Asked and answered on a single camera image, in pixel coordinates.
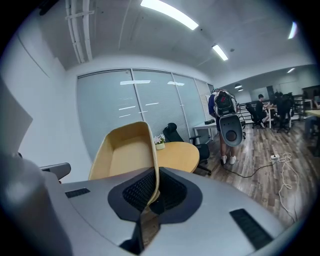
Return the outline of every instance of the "black office chair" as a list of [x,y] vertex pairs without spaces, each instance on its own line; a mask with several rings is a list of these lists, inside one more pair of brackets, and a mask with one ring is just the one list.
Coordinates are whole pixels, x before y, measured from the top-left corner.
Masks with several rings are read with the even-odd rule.
[[257,115],[257,112],[255,111],[254,107],[250,103],[247,103],[245,104],[245,108],[251,114],[251,120],[253,121],[252,129],[256,126],[260,126],[261,128],[263,128],[261,125],[262,118]]
[[[177,132],[177,125],[173,122],[168,123],[168,126],[163,130],[163,134],[167,142],[184,142],[184,140],[180,137],[179,133]],[[210,156],[209,147],[207,144],[196,145],[196,138],[199,137],[201,136],[193,136],[189,139],[192,140],[192,144],[195,145],[196,148],[199,150],[200,161],[197,167],[207,171],[208,175],[210,176],[212,171],[200,165],[200,162],[204,162],[205,164],[208,163],[207,159]]]
[[288,134],[290,131],[290,127],[286,126],[290,123],[291,115],[290,115],[290,109],[292,108],[293,103],[290,99],[284,99],[281,103],[281,105],[277,105],[277,114],[279,117],[275,117],[275,119],[278,119],[279,121],[279,127],[276,131],[279,133],[281,130],[285,130]]

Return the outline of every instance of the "round wooden table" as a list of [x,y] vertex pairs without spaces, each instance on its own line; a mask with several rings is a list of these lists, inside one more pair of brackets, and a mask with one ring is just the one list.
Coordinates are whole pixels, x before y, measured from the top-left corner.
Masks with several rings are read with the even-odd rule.
[[167,142],[156,151],[159,167],[168,167],[192,173],[199,163],[199,150],[186,142]]

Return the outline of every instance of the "tan chair backrest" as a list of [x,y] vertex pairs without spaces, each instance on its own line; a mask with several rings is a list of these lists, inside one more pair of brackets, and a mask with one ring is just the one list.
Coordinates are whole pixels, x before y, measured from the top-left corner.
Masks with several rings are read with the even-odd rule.
[[157,151],[149,125],[140,121],[114,129],[104,138],[93,161],[89,180],[146,167],[155,169],[156,190],[151,197],[153,199],[159,188]]

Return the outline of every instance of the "black slot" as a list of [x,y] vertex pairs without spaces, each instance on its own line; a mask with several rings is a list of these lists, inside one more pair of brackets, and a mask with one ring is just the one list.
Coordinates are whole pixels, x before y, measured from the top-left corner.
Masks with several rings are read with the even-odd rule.
[[90,192],[90,190],[87,188],[80,188],[77,190],[65,192],[65,195],[67,198],[74,198],[74,197],[81,196],[81,195],[84,195],[89,192]]
[[245,209],[238,209],[229,213],[256,250],[273,240]]

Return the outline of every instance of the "glass partition wall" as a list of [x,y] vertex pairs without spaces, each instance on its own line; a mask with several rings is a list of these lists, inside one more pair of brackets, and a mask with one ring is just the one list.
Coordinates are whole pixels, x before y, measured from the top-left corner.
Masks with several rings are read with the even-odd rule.
[[[110,131],[138,121],[147,122],[153,136],[175,123],[181,138],[190,142],[194,126],[210,119],[206,95],[210,95],[206,82],[158,70],[121,69],[79,76],[78,118],[91,160]],[[206,143],[207,130],[201,135]]]

